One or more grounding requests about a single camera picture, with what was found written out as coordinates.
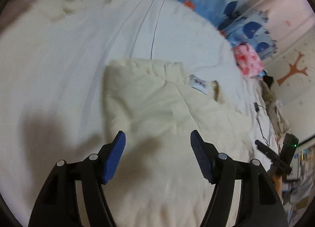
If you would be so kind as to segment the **cream padded jacket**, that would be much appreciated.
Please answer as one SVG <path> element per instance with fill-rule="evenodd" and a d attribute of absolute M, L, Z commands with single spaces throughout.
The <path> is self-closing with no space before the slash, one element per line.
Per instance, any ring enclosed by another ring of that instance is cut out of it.
<path fill-rule="evenodd" d="M 114 60 L 105 69 L 106 135 L 127 139 L 104 188 L 117 226 L 200 225 L 214 186 L 203 178 L 192 131 L 234 160 L 253 153 L 250 119 L 187 80 L 181 63 Z"/>

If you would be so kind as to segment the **white garment label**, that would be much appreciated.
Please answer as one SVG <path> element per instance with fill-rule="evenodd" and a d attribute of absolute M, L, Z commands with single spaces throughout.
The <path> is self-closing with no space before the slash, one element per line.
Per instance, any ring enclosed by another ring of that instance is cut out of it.
<path fill-rule="evenodd" d="M 190 87 L 198 90 L 199 92 L 205 95 L 209 94 L 209 89 L 210 89 L 209 83 L 205 80 L 198 78 L 194 74 L 191 74 L 189 76 L 189 85 Z"/>

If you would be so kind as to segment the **pink floral cloth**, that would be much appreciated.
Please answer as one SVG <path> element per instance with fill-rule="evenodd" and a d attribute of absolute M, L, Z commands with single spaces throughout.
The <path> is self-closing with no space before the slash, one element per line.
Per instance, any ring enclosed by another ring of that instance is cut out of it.
<path fill-rule="evenodd" d="M 262 61 L 249 43 L 242 43 L 233 47 L 232 50 L 236 63 L 245 78 L 258 76 L 263 71 L 264 65 Z"/>

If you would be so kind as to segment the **white bed sheet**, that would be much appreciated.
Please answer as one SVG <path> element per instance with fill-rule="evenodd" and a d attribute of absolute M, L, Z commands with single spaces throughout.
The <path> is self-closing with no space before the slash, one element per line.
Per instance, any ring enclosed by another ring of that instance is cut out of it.
<path fill-rule="evenodd" d="M 23 226 L 57 161 L 112 141 L 104 76 L 114 60 L 181 63 L 188 85 L 191 74 L 207 81 L 207 95 L 250 119 L 248 161 L 270 167 L 255 146 L 273 137 L 268 116 L 255 119 L 259 82 L 242 77 L 212 23 L 175 0 L 35 0 L 1 32 L 1 194 Z"/>

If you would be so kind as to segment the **pink star curtain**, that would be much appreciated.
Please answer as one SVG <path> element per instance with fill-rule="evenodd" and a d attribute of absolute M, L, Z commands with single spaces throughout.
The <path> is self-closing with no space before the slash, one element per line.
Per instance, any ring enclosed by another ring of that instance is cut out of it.
<path fill-rule="evenodd" d="M 314 27 L 314 12 L 307 0 L 242 0 L 240 11 L 267 14 L 266 29 L 281 50 L 288 48 Z"/>

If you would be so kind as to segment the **blue whale pattern quilt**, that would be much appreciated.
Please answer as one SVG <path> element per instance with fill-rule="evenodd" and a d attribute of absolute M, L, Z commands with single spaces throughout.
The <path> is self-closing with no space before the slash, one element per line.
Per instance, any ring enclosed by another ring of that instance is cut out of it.
<path fill-rule="evenodd" d="M 267 12 L 250 8 L 244 0 L 177 0 L 207 19 L 232 46 L 249 43 L 264 60 L 277 52 L 266 29 Z"/>

